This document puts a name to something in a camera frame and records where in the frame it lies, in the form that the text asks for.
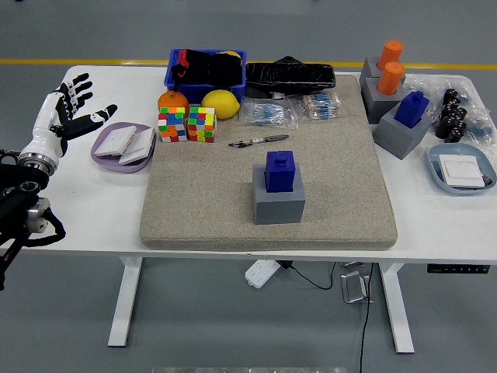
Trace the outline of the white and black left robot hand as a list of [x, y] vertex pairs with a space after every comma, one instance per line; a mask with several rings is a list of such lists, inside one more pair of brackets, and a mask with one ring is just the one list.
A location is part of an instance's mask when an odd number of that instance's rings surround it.
[[83, 73], [62, 82], [49, 93], [35, 120], [33, 140], [22, 153], [43, 155], [55, 161], [65, 155], [70, 140], [103, 126], [115, 114], [117, 105], [111, 104], [80, 117], [77, 115], [85, 102], [92, 98], [91, 87], [89, 74]]

